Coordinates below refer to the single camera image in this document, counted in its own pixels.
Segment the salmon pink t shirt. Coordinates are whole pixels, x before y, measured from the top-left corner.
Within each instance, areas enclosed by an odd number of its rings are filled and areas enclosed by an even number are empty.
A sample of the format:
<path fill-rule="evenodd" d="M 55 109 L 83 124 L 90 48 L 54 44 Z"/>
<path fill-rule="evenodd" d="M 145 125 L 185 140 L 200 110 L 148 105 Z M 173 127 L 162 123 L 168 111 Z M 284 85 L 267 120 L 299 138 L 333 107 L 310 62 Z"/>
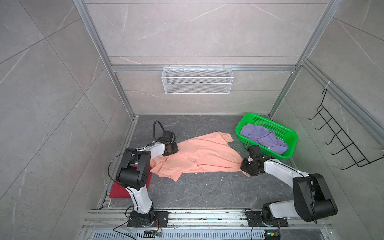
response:
<path fill-rule="evenodd" d="M 178 144 L 179 151 L 151 160 L 151 172 L 175 182 L 186 173 L 240 172 L 243 158 L 230 134 L 214 132 Z"/>

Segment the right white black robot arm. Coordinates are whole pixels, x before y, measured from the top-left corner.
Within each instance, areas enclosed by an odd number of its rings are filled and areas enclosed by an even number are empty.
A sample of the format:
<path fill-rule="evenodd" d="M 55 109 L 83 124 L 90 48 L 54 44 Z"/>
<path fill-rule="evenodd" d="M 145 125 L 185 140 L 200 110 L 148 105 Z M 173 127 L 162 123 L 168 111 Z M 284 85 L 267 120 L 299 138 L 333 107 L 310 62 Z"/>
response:
<path fill-rule="evenodd" d="M 241 170 L 250 176 L 271 175 L 293 190 L 291 201 L 271 202 L 263 205 L 257 224 L 274 226 L 280 220 L 300 218 L 305 222 L 335 216 L 338 207 L 325 178 L 308 174 L 283 164 L 262 153 L 260 146 L 246 147 L 249 157 L 243 159 Z"/>

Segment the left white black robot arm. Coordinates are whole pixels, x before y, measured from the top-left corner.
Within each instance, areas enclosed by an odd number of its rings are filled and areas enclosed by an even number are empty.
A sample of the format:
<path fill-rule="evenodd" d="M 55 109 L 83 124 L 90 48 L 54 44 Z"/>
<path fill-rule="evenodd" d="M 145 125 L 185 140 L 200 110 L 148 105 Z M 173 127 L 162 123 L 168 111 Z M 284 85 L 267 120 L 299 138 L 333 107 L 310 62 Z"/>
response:
<path fill-rule="evenodd" d="M 133 201 L 130 217 L 144 227 L 149 227 L 155 221 L 153 202 L 147 191 L 151 160 L 175 154 L 178 150 L 176 142 L 153 142 L 138 149 L 127 148 L 122 154 L 116 183 L 129 193 Z"/>

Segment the purple t shirt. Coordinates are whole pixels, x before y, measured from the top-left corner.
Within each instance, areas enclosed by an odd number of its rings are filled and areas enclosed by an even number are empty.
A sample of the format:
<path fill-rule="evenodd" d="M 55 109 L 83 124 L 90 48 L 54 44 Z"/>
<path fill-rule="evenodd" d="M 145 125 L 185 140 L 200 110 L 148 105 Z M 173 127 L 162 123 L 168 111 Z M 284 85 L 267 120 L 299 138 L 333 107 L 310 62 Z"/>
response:
<path fill-rule="evenodd" d="M 287 143 L 278 139 L 274 131 L 263 126 L 247 124 L 243 126 L 240 134 L 250 141 L 262 145 L 279 155 L 284 154 L 289 149 Z"/>

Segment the green plastic laundry basket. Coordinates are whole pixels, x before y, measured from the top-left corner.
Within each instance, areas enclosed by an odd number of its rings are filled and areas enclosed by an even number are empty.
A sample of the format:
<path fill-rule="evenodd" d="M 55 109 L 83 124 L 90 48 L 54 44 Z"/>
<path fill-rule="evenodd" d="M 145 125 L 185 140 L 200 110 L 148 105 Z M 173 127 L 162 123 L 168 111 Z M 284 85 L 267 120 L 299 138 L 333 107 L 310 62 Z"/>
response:
<path fill-rule="evenodd" d="M 264 154 L 278 160 L 291 158 L 299 139 L 295 131 L 253 113 L 241 119 L 236 134 L 240 142 L 258 145 Z"/>

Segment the folded dark red t shirt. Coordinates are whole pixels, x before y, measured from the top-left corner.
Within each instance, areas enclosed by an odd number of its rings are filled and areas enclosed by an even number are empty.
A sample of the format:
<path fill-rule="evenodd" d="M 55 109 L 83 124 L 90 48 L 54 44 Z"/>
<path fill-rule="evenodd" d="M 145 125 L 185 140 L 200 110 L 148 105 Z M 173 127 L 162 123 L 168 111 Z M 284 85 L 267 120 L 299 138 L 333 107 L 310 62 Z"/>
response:
<path fill-rule="evenodd" d="M 118 184 L 114 184 L 110 192 L 110 198 L 111 199 L 130 199 L 131 196 L 125 188 L 123 188 Z"/>

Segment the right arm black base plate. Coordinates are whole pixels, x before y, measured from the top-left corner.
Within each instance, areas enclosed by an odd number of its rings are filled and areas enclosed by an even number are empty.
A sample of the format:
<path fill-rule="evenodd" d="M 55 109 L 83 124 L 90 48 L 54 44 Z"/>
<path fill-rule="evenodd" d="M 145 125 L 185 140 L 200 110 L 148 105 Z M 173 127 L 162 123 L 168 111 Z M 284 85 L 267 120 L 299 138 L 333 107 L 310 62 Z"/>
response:
<path fill-rule="evenodd" d="M 245 209 L 244 214 L 247 218 L 249 227 L 288 227 L 286 218 L 275 218 L 267 210 L 253 211 Z"/>

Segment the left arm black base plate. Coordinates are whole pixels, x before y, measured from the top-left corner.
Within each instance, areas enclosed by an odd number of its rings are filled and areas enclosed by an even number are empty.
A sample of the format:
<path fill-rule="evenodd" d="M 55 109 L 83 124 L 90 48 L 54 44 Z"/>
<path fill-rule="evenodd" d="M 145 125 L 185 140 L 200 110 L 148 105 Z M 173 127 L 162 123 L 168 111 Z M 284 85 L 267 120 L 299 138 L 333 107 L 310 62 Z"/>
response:
<path fill-rule="evenodd" d="M 157 228 L 160 225 L 161 228 L 165 228 L 168 225 L 169 212 L 167 211 L 155 211 L 148 214 L 139 214 L 132 211 L 129 215 L 128 227 L 144 227 L 144 228 Z"/>

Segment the aluminium frame profiles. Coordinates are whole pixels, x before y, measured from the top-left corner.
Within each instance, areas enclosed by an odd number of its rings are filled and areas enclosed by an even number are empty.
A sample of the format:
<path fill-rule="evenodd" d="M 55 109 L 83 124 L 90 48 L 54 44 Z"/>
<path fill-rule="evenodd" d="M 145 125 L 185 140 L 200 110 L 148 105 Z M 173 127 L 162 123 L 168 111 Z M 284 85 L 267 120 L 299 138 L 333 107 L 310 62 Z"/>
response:
<path fill-rule="evenodd" d="M 280 107 L 283 99 L 288 94 L 288 91 L 292 87 L 294 80 L 297 78 L 300 70 L 306 69 L 317 81 L 327 89 L 333 97 L 340 103 L 342 106 L 349 111 L 349 113 L 366 129 L 368 133 L 376 139 L 381 145 L 384 143 L 384 127 L 379 121 L 371 117 L 367 111 L 358 104 L 353 98 L 345 92 L 342 87 L 337 83 L 333 82 L 318 66 L 316 66 L 308 57 L 310 52 L 315 48 L 315 45 L 320 40 L 320 36 L 324 33 L 326 27 L 331 21 L 331 15 L 334 14 L 337 8 L 341 5 L 341 1 L 330 1 L 324 14 L 322 15 L 318 26 L 315 29 L 315 32 L 310 37 L 310 40 L 307 46 L 304 49 L 304 53 L 300 56 L 298 62 L 293 65 L 282 65 L 282 64 L 272 64 L 272 65 L 169 65 L 171 69 L 223 69 L 230 68 L 233 71 L 251 71 L 251 72 L 290 72 L 287 82 L 283 86 L 282 92 L 279 94 L 277 100 L 275 101 L 269 115 L 274 116 Z M 98 51 L 99 56 L 102 59 L 102 62 L 106 65 L 107 72 L 110 74 L 110 77 L 115 84 L 118 93 L 123 98 L 123 103 L 126 107 L 126 110 L 131 110 L 129 106 L 128 99 L 124 94 L 123 88 L 115 72 L 128 72 L 128 71 L 162 71 L 166 65 L 155 64 L 155 65 L 113 65 L 110 61 L 110 58 L 107 55 L 105 47 L 101 41 L 99 33 L 95 27 L 95 24 L 90 16 L 86 3 L 84 1 L 75 1 L 74 2 L 83 22 L 86 26 L 86 29 Z"/>

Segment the aluminium rail base frame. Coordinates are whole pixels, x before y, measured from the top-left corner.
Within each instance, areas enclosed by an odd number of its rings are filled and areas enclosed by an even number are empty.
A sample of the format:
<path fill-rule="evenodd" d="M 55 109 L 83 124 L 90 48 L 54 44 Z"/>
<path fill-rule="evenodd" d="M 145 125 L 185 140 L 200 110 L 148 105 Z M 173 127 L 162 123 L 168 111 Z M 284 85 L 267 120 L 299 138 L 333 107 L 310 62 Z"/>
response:
<path fill-rule="evenodd" d="M 78 240 L 336 240 L 328 219 L 307 223 L 288 218 L 288 227 L 249 227 L 244 209 L 167 210 L 165 228 L 128 227 L 128 211 L 91 210 Z"/>

